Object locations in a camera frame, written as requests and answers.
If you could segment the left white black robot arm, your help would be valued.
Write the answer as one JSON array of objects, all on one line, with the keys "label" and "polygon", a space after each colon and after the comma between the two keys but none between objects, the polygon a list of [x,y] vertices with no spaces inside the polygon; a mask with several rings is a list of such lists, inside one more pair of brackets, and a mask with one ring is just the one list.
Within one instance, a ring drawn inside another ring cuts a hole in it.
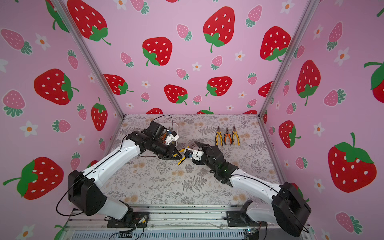
[{"label": "left white black robot arm", "polygon": [[162,160],[182,159],[175,144],[178,139],[176,131],[155,121],[147,129],[128,134],[121,145],[102,160],[84,171],[74,170],[69,174],[68,200],[87,216],[105,215],[126,225],[132,223],[133,208],[107,197],[101,188],[121,167],[145,151]]}]

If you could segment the orange black Greener pliers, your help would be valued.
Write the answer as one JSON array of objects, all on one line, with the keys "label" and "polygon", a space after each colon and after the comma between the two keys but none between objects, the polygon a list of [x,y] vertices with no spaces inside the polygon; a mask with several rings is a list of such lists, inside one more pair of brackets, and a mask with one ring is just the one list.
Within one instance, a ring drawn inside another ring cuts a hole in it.
[{"label": "orange black Greener pliers", "polygon": [[226,132],[224,134],[224,145],[229,145],[231,146],[233,144],[233,138],[232,138],[232,133],[229,130],[228,127],[226,127]]}]

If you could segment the white plastic storage box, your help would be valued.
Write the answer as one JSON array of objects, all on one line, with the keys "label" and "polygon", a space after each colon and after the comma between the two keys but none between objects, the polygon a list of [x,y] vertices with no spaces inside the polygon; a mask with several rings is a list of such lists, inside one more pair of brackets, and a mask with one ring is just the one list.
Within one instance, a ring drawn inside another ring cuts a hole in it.
[{"label": "white plastic storage box", "polygon": [[179,126],[176,123],[162,123],[162,126],[166,129],[166,139],[171,138],[175,141],[179,139]]}]

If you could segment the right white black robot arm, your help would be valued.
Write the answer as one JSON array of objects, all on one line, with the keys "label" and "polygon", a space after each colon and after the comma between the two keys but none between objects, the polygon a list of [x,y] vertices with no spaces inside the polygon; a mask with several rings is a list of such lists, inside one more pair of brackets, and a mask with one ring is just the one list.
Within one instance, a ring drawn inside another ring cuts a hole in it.
[{"label": "right white black robot arm", "polygon": [[191,159],[196,165],[207,166],[220,183],[246,191],[269,204],[268,208],[263,209],[253,201],[247,201],[242,207],[245,221],[275,223],[293,237],[299,237],[302,232],[309,231],[306,223],[312,210],[291,183],[284,182],[279,185],[251,176],[226,161],[218,146],[200,142],[196,144],[196,150],[184,150],[187,159]]}]

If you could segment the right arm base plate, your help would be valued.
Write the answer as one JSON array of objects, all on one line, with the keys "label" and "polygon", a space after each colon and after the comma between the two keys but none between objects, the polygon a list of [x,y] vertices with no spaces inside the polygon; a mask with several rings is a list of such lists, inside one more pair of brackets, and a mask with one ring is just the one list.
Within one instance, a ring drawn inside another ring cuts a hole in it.
[{"label": "right arm base plate", "polygon": [[227,211],[224,220],[227,221],[229,227],[266,227],[267,222],[253,221],[246,213],[241,211]]}]

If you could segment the yellow black flat-nose pliers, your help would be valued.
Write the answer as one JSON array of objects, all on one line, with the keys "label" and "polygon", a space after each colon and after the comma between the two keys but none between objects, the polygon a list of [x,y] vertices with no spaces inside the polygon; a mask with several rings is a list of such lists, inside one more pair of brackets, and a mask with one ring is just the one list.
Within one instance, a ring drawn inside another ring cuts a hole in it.
[{"label": "yellow black flat-nose pliers", "polygon": [[216,130],[215,145],[221,146],[221,147],[223,146],[223,136],[222,136],[220,127],[217,127],[217,130]]}]

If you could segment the yellow black combination pliers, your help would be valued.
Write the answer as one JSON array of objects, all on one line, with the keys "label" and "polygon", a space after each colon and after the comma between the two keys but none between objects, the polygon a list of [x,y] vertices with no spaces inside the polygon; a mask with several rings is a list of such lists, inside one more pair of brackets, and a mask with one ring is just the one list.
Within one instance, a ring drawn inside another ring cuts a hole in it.
[{"label": "yellow black combination pliers", "polygon": [[237,145],[237,146],[241,145],[240,137],[238,135],[238,132],[235,126],[233,126],[233,130],[232,130],[232,143],[233,145]]}]

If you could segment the yellow striped needle-nose pliers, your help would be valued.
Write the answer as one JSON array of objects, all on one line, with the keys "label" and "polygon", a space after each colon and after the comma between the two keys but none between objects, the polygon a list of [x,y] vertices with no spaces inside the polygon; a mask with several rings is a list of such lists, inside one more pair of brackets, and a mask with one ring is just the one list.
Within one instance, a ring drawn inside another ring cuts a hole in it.
[{"label": "yellow striped needle-nose pliers", "polygon": [[185,147],[179,151],[182,155],[182,159],[178,162],[178,166],[183,163],[185,159],[191,159],[193,157],[193,150],[190,147]]}]

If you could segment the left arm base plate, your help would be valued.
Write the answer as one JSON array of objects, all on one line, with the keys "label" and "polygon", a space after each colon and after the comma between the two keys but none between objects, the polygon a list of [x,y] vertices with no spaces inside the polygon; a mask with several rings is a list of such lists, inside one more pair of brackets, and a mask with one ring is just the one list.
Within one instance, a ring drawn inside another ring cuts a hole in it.
[{"label": "left arm base plate", "polygon": [[116,220],[112,217],[108,220],[107,228],[133,228],[135,226],[139,228],[146,228],[148,225],[150,212],[128,212],[122,220]]}]

